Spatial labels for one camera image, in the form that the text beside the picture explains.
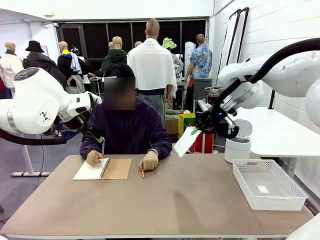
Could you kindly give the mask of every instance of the white shirt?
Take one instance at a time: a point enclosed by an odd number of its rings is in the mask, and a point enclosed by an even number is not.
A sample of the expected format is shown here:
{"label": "white shirt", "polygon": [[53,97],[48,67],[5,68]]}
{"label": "white shirt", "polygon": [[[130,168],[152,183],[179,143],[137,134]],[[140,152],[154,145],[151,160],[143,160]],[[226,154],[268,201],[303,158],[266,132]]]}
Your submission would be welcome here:
{"label": "white shirt", "polygon": [[135,75],[135,88],[140,90],[165,89],[172,85],[171,96],[176,98],[177,79],[169,50],[157,40],[147,38],[127,55],[127,64]]}
{"label": "white shirt", "polygon": [[12,54],[4,54],[0,58],[0,77],[7,88],[14,88],[15,75],[24,69],[19,57]]}

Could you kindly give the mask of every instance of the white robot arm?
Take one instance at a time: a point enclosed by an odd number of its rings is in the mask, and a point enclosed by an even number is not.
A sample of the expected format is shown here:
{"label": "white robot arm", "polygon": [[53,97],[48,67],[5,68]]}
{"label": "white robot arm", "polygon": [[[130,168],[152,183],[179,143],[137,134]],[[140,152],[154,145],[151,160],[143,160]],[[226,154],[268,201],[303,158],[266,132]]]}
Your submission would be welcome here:
{"label": "white robot arm", "polygon": [[68,94],[42,68],[24,69],[13,80],[14,99],[0,100],[0,129],[6,133],[41,134],[54,121],[77,128],[85,124],[82,115],[93,104],[102,103],[100,97],[90,92]]}
{"label": "white robot arm", "polygon": [[[211,108],[211,122],[219,112],[239,107],[256,107],[264,91],[259,80],[287,97],[305,97],[306,112],[320,127],[320,38],[289,45],[272,56],[246,59],[227,65],[219,73],[218,82],[225,89],[221,104]],[[314,240],[320,236],[320,214],[293,232],[287,240]]]}

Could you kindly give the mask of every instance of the floor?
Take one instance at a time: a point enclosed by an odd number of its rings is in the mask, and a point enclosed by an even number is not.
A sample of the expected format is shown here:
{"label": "floor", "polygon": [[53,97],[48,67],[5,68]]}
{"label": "floor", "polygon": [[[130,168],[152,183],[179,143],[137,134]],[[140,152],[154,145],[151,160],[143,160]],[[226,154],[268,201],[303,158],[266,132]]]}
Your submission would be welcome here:
{"label": "floor", "polygon": [[[43,162],[43,172],[53,171],[67,156],[79,154],[82,135],[79,134],[67,142],[67,145],[56,146],[28,146],[33,170],[40,171]],[[0,204],[4,213],[0,213],[0,220],[10,217],[18,207],[35,190],[38,177],[11,177],[12,172],[26,171],[23,148],[19,144],[8,142],[0,138]],[[45,177],[39,178],[39,185]]]}

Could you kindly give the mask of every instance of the ceiling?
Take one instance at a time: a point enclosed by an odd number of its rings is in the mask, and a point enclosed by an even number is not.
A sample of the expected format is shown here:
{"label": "ceiling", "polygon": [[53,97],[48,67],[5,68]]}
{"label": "ceiling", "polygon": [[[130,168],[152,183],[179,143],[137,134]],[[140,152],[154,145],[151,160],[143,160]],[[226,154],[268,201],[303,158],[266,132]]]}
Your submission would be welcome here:
{"label": "ceiling", "polygon": [[6,23],[6,22],[16,22],[16,21],[43,21],[44,18],[32,16],[16,11],[10,11],[6,9],[0,8],[0,23]]}

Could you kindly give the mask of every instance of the hawaiian shirt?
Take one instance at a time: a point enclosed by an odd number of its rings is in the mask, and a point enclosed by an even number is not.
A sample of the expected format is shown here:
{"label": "hawaiian shirt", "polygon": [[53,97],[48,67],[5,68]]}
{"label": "hawaiian shirt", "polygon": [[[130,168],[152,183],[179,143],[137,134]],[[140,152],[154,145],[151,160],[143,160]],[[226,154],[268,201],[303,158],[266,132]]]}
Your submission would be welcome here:
{"label": "hawaiian shirt", "polygon": [[205,45],[200,45],[193,51],[190,62],[195,64],[191,78],[207,78],[212,67],[212,51]]}

